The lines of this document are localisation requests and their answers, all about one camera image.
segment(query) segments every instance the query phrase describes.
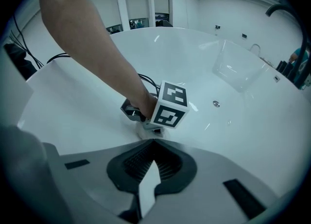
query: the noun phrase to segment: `white cube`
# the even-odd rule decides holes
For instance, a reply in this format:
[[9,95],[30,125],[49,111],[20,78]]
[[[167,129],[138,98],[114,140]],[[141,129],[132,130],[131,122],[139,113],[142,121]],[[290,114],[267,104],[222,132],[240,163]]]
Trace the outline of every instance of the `white cube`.
[[189,112],[186,89],[180,85],[162,81],[151,124],[176,128]]

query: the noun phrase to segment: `black strip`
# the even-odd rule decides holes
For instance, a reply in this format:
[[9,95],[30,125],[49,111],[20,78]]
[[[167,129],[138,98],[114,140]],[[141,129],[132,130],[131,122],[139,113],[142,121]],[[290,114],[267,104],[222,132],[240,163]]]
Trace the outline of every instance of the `black strip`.
[[237,179],[223,184],[249,219],[265,211],[266,208]]
[[86,159],[83,159],[83,160],[67,163],[67,164],[65,164],[65,166],[66,166],[67,170],[71,170],[74,168],[78,168],[80,166],[84,166],[86,164],[89,164],[89,161],[87,161]]

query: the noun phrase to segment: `white wall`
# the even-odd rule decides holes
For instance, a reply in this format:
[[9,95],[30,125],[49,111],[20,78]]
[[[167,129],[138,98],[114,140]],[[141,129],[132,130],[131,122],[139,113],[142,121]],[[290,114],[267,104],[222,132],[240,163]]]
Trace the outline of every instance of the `white wall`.
[[261,47],[260,56],[275,67],[301,46],[298,25],[278,12],[267,17],[267,7],[245,0],[199,0],[199,30],[229,39],[250,49]]
[[117,0],[91,0],[98,9],[106,27],[121,24],[119,6]]
[[[129,28],[125,28],[126,26],[124,26],[124,23],[128,25],[125,0],[118,0],[118,6],[123,29],[125,31],[129,30]],[[170,0],[169,7],[174,27],[197,29],[199,0]],[[23,7],[18,11],[17,21],[20,28],[22,28],[30,51],[43,64],[46,64],[52,56],[63,51],[45,28],[41,19],[41,14],[38,13],[34,16],[38,10],[38,0],[28,0],[28,2],[24,2]],[[103,13],[105,10],[107,9],[103,6],[103,9],[100,9],[99,11]],[[31,19],[26,26],[24,23],[25,19]],[[35,68],[37,68],[30,56],[27,56],[26,59],[30,60]]]

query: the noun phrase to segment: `person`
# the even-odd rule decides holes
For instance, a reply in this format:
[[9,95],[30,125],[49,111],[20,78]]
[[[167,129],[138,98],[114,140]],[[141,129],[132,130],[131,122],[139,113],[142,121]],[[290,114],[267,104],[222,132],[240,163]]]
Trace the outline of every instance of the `person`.
[[[298,48],[297,50],[294,51],[294,53],[291,55],[289,61],[292,63],[292,65],[295,65],[296,64],[296,61],[297,61],[297,58],[300,54],[300,51],[301,51],[301,48]],[[310,55],[310,52],[311,52],[311,44],[310,43],[307,43],[307,48],[306,48],[306,51],[305,51],[305,54],[302,58],[302,61],[301,63],[304,63],[305,61],[308,60],[308,57]]]
[[157,100],[113,43],[94,4],[90,0],[39,3],[43,23],[56,43],[151,119]]
[[137,22],[137,29],[139,29],[139,28],[144,28],[144,26],[141,23],[141,20],[138,20],[138,22]]

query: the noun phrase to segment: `black cable bundle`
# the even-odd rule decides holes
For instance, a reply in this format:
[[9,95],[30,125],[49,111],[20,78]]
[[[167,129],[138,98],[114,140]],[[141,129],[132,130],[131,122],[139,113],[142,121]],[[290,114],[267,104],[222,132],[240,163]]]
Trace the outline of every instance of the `black cable bundle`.
[[5,44],[4,49],[25,80],[28,80],[34,73],[37,72],[31,61],[25,60],[26,51],[22,50],[15,43]]
[[50,63],[51,61],[53,61],[54,59],[58,58],[58,57],[70,57],[70,56],[67,53],[60,53],[58,55],[53,56],[51,59],[49,59],[47,64]]
[[157,97],[159,98],[159,89],[160,89],[160,86],[158,86],[157,84],[155,84],[155,82],[154,82],[150,77],[148,77],[148,76],[146,76],[146,75],[143,75],[143,74],[138,74],[138,75],[139,75],[139,77],[140,77],[142,80],[144,80],[144,81],[146,81],[146,82],[149,82],[151,85],[153,85],[153,86],[155,87],[156,95],[157,95]]
[[37,66],[38,66],[39,69],[42,68],[42,67],[44,66],[43,63],[41,63],[38,59],[36,59],[36,58],[33,56],[33,54],[30,52],[30,50],[28,49],[27,44],[26,44],[26,42],[25,42],[24,35],[23,35],[23,33],[20,31],[20,29],[19,29],[19,27],[18,27],[18,25],[17,25],[15,15],[13,15],[13,19],[14,19],[15,26],[16,26],[16,28],[17,28],[17,30],[18,30],[18,32],[19,32],[21,38],[23,39],[23,43],[24,43],[25,47],[24,47],[24,46],[22,45],[22,43],[17,39],[17,37],[14,35],[14,33],[13,33],[12,31],[11,31],[11,34],[12,34],[13,36],[10,35],[10,39],[12,40],[12,42],[14,42],[14,43],[15,43],[17,46],[19,46],[22,50],[24,50],[25,52],[27,52],[27,54],[30,55],[30,56],[34,59],[34,61],[35,61],[35,63],[37,64]]

